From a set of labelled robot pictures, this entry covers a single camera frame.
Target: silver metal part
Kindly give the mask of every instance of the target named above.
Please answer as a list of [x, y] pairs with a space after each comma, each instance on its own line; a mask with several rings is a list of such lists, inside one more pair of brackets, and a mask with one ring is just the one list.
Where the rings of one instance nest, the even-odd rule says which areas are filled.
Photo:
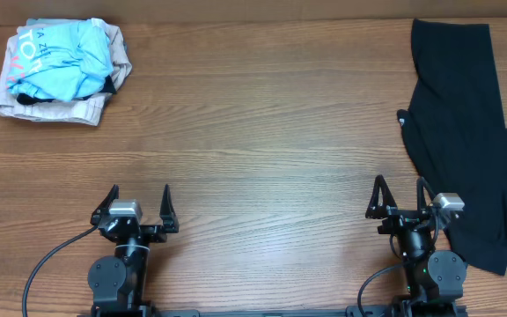
[[136, 199], [115, 199], [111, 203], [109, 214], [113, 217], [134, 217], [140, 224], [142, 209]]
[[439, 193], [432, 201], [435, 207], [445, 211], [463, 211], [465, 203], [457, 194]]

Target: black fabric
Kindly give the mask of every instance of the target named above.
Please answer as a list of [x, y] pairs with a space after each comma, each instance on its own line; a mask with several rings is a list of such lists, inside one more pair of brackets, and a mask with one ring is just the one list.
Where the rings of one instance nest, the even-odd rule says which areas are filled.
[[456, 192], [464, 216], [447, 230], [452, 250], [477, 268], [507, 266], [507, 128], [488, 25], [415, 20], [418, 73], [402, 138], [434, 191]]
[[[114, 85], [113, 85], [113, 79], [110, 76], [107, 76], [105, 78], [105, 84], [103, 85], [103, 89], [101, 89], [99, 92], [109, 92], [112, 94], [116, 94], [116, 89], [114, 88]], [[90, 97], [91, 97], [91, 95], [85, 96], [81, 100], [88, 100]], [[39, 103], [39, 102], [52, 102], [52, 101], [54, 101], [54, 100], [53, 99], [34, 98], [34, 97], [27, 95], [26, 93], [20, 93], [19, 95], [17, 95], [17, 102], [21, 105], [24, 105], [24, 106], [34, 105], [35, 103]]]

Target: wooden tabletop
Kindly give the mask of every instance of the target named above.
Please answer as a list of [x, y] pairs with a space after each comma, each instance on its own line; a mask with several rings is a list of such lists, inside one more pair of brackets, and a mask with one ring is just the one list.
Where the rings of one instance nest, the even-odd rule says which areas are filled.
[[[490, 23], [507, 125], [507, 18]], [[401, 207], [417, 174], [396, 111], [416, 74], [411, 20], [121, 26], [134, 69], [99, 127], [0, 117], [0, 316], [20, 316], [34, 265], [90, 227], [113, 184], [157, 223], [172, 187], [180, 233], [152, 246], [146, 298], [162, 309], [344, 308], [397, 262], [364, 218], [382, 173]], [[12, 27], [0, 27], [0, 70]], [[447, 248], [441, 241], [438, 248]], [[56, 254], [30, 315], [88, 313], [97, 233]], [[365, 304], [405, 292], [375, 280]], [[507, 316], [507, 274], [469, 267], [471, 316]]]

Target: wood grain surface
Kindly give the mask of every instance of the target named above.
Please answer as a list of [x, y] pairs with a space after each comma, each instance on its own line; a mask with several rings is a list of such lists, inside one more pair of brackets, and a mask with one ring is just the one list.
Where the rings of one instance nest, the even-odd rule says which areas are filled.
[[[507, 124], [507, 18], [490, 23]], [[180, 233], [152, 247], [146, 298], [162, 309], [344, 308], [397, 262], [364, 218], [374, 177], [415, 205], [396, 111], [416, 74], [411, 20], [121, 26], [134, 64], [98, 128], [0, 117], [0, 316], [20, 316], [31, 270], [89, 228], [116, 183], [157, 223], [172, 186]], [[0, 27], [0, 70], [12, 27]], [[441, 241], [439, 248], [447, 248]], [[97, 233], [63, 249], [31, 288], [30, 315], [88, 313]], [[401, 272], [364, 303], [404, 293]], [[471, 316], [507, 316], [505, 277], [468, 270]]]

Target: black garment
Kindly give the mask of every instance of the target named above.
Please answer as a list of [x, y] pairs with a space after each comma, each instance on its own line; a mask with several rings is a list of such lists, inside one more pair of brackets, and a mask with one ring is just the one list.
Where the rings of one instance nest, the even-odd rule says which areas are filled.
[[[103, 89], [101, 89], [99, 92], [109, 92], [112, 94], [116, 94], [116, 89], [114, 88], [114, 85], [113, 85], [113, 79], [110, 76], [107, 76], [105, 78], [105, 84], [103, 85]], [[85, 97], [81, 98], [81, 100], [88, 100], [90, 97], [91, 97], [91, 95], [85, 96]], [[39, 103], [39, 102], [52, 102], [52, 101], [54, 101], [54, 100], [53, 99], [45, 99], [44, 100], [44, 99], [38, 99], [35, 97], [31, 97], [31, 96], [27, 95], [26, 93], [20, 93], [19, 95], [17, 95], [17, 102], [21, 105], [24, 105], [24, 106], [34, 105], [35, 103]]]
[[408, 155], [435, 192], [465, 202], [446, 232], [452, 250], [504, 275], [507, 128], [489, 26], [415, 20], [412, 56], [418, 82], [408, 111], [398, 112]]

